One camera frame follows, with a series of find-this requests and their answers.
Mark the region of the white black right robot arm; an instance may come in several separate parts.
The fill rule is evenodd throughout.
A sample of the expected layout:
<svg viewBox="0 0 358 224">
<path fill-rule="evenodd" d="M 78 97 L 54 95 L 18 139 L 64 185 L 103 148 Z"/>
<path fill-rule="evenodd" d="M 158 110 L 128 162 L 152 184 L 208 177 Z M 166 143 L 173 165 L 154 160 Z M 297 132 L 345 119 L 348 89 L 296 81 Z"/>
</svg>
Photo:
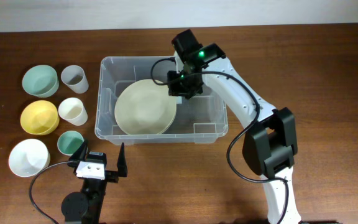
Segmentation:
<svg viewBox="0 0 358 224">
<path fill-rule="evenodd" d="M 241 78 L 216 44 L 203 46 L 191 30 L 177 34 L 176 70 L 168 72 L 169 94 L 190 99 L 204 86 L 212 89 L 232 110 L 243 130 L 242 156 L 259 176 L 268 203 L 269 223 L 300 223 L 292 186 L 294 156 L 298 152 L 295 117 L 288 108 L 276 109 Z"/>
</svg>

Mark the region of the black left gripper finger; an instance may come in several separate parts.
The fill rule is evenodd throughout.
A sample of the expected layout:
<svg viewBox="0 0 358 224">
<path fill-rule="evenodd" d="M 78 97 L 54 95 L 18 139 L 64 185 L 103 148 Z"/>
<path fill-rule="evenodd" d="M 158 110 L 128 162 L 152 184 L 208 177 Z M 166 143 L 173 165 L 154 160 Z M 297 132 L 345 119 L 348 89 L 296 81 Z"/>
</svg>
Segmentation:
<svg viewBox="0 0 358 224">
<path fill-rule="evenodd" d="M 124 143 L 121 144 L 119 156 L 117 159 L 117 173 L 119 177 L 127 177 L 128 174 Z"/>
<path fill-rule="evenodd" d="M 77 167 L 81 161 L 85 160 L 88 153 L 88 140 L 84 140 L 81 146 L 70 156 L 69 167 Z"/>
</svg>

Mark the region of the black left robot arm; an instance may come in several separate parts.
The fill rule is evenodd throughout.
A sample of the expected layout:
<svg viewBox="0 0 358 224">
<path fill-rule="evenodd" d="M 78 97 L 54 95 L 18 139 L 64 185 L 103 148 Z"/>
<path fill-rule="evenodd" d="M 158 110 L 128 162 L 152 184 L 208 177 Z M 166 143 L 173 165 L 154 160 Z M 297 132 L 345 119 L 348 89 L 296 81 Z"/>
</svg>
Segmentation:
<svg viewBox="0 0 358 224">
<path fill-rule="evenodd" d="M 65 223 L 99 223 L 107 184 L 116 184 L 119 178 L 127 177 L 125 145 L 121 144 L 117 171 L 106 169 L 106 154 L 90 151 L 88 141 L 71 155 L 68 165 L 74 168 L 74 174 L 83 180 L 83 185 L 80 191 L 68 194 L 62 201 Z"/>
</svg>

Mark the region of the beige plate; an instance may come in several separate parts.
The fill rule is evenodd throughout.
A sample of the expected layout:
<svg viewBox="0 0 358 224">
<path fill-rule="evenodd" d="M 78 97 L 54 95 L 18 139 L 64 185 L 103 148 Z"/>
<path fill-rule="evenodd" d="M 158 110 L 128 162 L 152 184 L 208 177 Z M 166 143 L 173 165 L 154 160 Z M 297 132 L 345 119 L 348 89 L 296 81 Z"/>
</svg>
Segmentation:
<svg viewBox="0 0 358 224">
<path fill-rule="evenodd" d="M 177 99 L 159 80 L 144 79 L 129 85 L 114 108 L 117 125 L 128 135 L 162 134 L 173 123 Z"/>
</svg>

